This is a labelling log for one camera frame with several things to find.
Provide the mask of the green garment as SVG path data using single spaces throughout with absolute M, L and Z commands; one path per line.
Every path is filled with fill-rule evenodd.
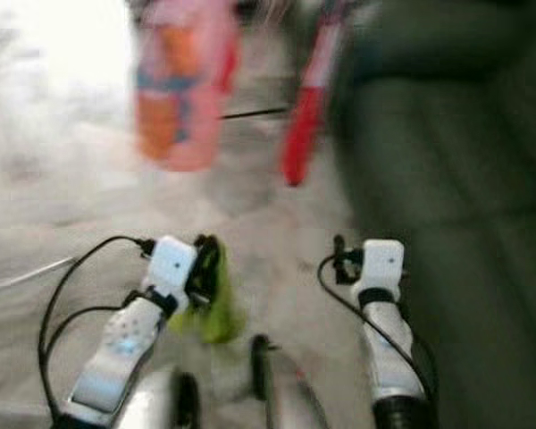
M 167 327 L 175 332 L 195 330 L 205 344 L 224 344 L 243 330 L 243 315 L 235 306 L 234 278 L 229 270 L 227 246 L 219 240 L 219 295 L 207 309 L 194 309 L 189 299 L 185 311 L 170 318 Z

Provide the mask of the dark green leather sofa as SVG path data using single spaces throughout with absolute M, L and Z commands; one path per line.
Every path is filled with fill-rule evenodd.
M 363 0 L 331 119 L 359 233 L 406 246 L 442 429 L 536 429 L 536 0 Z

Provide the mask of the silver robot left leg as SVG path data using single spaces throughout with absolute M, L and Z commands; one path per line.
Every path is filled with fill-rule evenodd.
M 126 401 L 116 429 L 202 429 L 196 377 L 175 366 L 143 376 Z

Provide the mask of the silver robot leg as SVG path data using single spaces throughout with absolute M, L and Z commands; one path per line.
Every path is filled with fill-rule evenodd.
M 268 429 L 331 429 L 305 373 L 267 335 L 253 336 L 250 366 L 253 396 L 264 403 Z
M 202 429 L 196 377 L 175 366 L 143 376 L 126 401 L 116 429 Z

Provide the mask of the silver robot right leg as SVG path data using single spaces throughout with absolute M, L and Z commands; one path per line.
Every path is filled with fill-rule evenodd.
M 253 336 L 250 366 L 253 396 L 264 403 L 268 429 L 331 429 L 305 373 L 267 335 Z

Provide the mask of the pink printed garment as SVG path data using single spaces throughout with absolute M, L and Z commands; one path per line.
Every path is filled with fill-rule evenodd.
M 239 62 L 235 0 L 151 0 L 136 65 L 138 152 L 171 172 L 214 163 Z

